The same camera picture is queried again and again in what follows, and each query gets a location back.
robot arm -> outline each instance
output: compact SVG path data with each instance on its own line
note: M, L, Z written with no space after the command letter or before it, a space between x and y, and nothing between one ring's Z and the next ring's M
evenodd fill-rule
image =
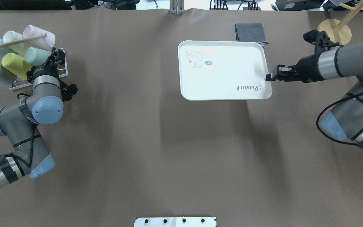
M0 155L0 187L24 175L39 177L55 166L54 159L37 129L38 124L53 124L62 118L63 101L77 92L59 79L57 65L65 63L61 50L53 49L46 63L28 72L33 95L0 109L0 136L7 136L14 152Z
M340 46L330 42L324 31L316 30L304 34L304 39L315 45L315 54L299 60L294 66L278 65L273 71L275 76L267 75L266 80L302 81L304 83L357 76L359 81L343 99L324 109L317 118L317 127L324 111L333 107L321 120L320 126L336 140L349 138L363 148L363 43Z

pink cup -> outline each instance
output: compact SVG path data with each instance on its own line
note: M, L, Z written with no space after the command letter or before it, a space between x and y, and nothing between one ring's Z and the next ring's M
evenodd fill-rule
M31 43L42 50L51 51L51 48L54 46L55 43L55 35L53 33L43 30L39 27L29 25L25 27L25 30L23 30L23 37L27 38L30 36L39 35L41 33L46 33L47 37L38 40L33 40Z

brown table surface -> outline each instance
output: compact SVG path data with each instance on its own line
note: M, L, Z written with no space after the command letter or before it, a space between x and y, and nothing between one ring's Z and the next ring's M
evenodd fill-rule
M218 226L363 226L363 151L315 126L351 79L273 82L258 101L190 102L177 45L235 41L263 22L268 69L313 54L302 35L347 12L0 11L0 37L32 24L67 52L79 88L39 129L56 167L0 189L0 226L133 226L137 217L217 217ZM350 21L363 41L363 13ZM0 108L17 102L0 87ZM0 137L0 154L12 152Z

round wooden disc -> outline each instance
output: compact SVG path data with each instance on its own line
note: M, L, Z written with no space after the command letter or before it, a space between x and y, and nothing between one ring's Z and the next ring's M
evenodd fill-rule
M341 45L348 45L351 41L352 33L350 28L345 25L341 30L337 33L333 33L333 28L337 26L340 20L336 19L327 19L323 20L318 26L317 30L319 32L325 31L327 35L330 37L330 40L334 43L340 43Z

metal hinge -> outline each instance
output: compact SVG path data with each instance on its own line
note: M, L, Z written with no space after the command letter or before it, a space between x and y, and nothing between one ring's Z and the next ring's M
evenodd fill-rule
M170 0L170 14L182 15L185 13L184 10L184 0Z

